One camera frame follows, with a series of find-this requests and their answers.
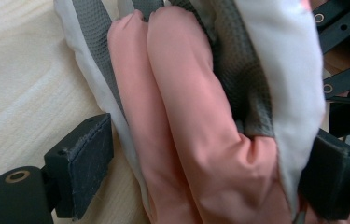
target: black plastic bracket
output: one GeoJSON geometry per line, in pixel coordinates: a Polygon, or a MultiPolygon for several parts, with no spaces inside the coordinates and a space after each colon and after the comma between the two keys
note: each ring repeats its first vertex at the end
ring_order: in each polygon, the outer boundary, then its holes
{"type": "Polygon", "coordinates": [[[344,15],[350,8],[350,0],[329,0],[314,10],[316,27],[323,30],[344,15]]]}
{"type": "Polygon", "coordinates": [[[350,68],[324,79],[324,92],[327,100],[346,91],[350,91],[350,68]]]}
{"type": "Polygon", "coordinates": [[[326,220],[350,214],[350,146],[322,130],[302,172],[300,192],[326,220]]]}
{"type": "MultiPolygon", "coordinates": [[[[318,8],[314,11],[315,20],[318,8]]],[[[335,21],[332,25],[328,26],[325,30],[323,30],[320,35],[320,46],[322,48],[323,53],[327,53],[329,50],[343,42],[347,37],[350,36],[350,11],[345,15],[340,17],[337,21],[335,21]]]]}
{"type": "Polygon", "coordinates": [[[329,133],[336,137],[350,135],[350,105],[333,105],[331,107],[329,133]]]}
{"type": "Polygon", "coordinates": [[[111,118],[84,120],[46,155],[41,170],[26,166],[0,176],[0,223],[51,224],[81,219],[113,158],[111,118]]]}

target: white fabric edge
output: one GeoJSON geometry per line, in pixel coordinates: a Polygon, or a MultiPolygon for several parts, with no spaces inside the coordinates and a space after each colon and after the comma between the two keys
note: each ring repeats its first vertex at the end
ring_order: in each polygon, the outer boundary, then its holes
{"type": "Polygon", "coordinates": [[[294,219],[301,171],[325,114],[315,22],[300,0],[235,0],[235,4],[269,84],[279,171],[294,219]]]}
{"type": "Polygon", "coordinates": [[[117,7],[119,8],[119,19],[124,18],[134,12],[132,0],[118,0],[117,7]]]}
{"type": "Polygon", "coordinates": [[[115,21],[119,19],[119,8],[117,7],[117,1],[102,0],[105,10],[110,17],[110,20],[115,21]]]}
{"type": "Polygon", "coordinates": [[[169,7],[169,6],[172,5],[172,3],[169,2],[169,0],[163,0],[163,5],[164,5],[165,7],[169,7]]]}
{"type": "Polygon", "coordinates": [[[81,32],[81,27],[78,23],[73,2],[71,0],[54,0],[54,6],[62,21],[67,44],[75,52],[77,64],[96,98],[98,106],[104,112],[111,114],[111,118],[119,134],[124,155],[133,170],[134,176],[139,182],[143,204],[147,212],[150,213],[147,185],[141,173],[140,164],[128,124],[123,117],[104,76],[91,56],[84,35],[81,32]]]}

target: mesh panel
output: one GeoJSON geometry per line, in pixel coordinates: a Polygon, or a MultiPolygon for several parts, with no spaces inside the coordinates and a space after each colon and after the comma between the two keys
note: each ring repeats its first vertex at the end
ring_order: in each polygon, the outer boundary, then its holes
{"type": "Polygon", "coordinates": [[[163,7],[163,0],[133,0],[135,9],[139,9],[148,20],[151,12],[163,7]]]}
{"type": "MultiPolygon", "coordinates": [[[[201,17],[198,15],[197,10],[194,8],[194,6],[189,0],[169,0],[169,2],[171,2],[172,6],[182,7],[185,10],[192,12],[194,16],[197,18],[198,23],[201,25],[203,31],[207,34],[206,28],[203,25],[201,17]]],[[[212,43],[213,43],[212,40],[209,38],[209,44],[212,45],[212,43]]]]}
{"type": "MultiPolygon", "coordinates": [[[[244,124],[248,136],[273,136],[268,84],[236,5],[232,0],[200,1],[216,11],[217,40],[210,43],[215,74],[227,94],[233,118],[244,124]]],[[[201,23],[189,0],[171,3],[193,12],[201,23]]]]}
{"type": "Polygon", "coordinates": [[[110,17],[100,0],[73,0],[73,5],[92,58],[105,77],[105,81],[113,92],[122,115],[124,115],[107,47],[107,32],[111,25],[110,17]]]}

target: light wood table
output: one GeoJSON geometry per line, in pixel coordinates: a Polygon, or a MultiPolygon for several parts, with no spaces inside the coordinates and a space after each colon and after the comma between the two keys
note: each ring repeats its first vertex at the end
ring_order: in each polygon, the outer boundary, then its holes
{"type": "MultiPolygon", "coordinates": [[[[102,113],[66,45],[52,0],[1,0],[0,174],[42,167],[47,151],[82,120],[102,113]]],[[[117,137],[114,144],[108,176],[78,223],[148,223],[117,137]]]]}

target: screw hole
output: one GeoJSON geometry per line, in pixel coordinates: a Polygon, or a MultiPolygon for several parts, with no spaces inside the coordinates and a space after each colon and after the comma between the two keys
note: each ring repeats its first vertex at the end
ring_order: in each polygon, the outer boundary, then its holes
{"type": "Polygon", "coordinates": [[[6,177],[6,182],[8,184],[14,184],[18,183],[24,179],[26,179],[30,175],[29,171],[23,170],[23,171],[17,171],[14,172],[6,177]]]}
{"type": "Polygon", "coordinates": [[[324,20],[324,15],[319,13],[315,15],[315,22],[320,23],[324,20]]]}
{"type": "Polygon", "coordinates": [[[24,173],[17,173],[17,174],[11,175],[11,176],[9,177],[9,179],[11,179],[11,180],[17,180],[17,179],[20,179],[20,178],[22,178],[22,177],[24,177],[24,176],[25,176],[24,173]]]}
{"type": "Polygon", "coordinates": [[[343,30],[343,31],[345,31],[345,30],[347,30],[347,25],[341,25],[341,30],[343,30]]]}
{"type": "Polygon", "coordinates": [[[332,86],[330,84],[326,84],[324,85],[324,93],[332,93],[332,91],[334,90],[334,88],[332,88],[332,86]]]}

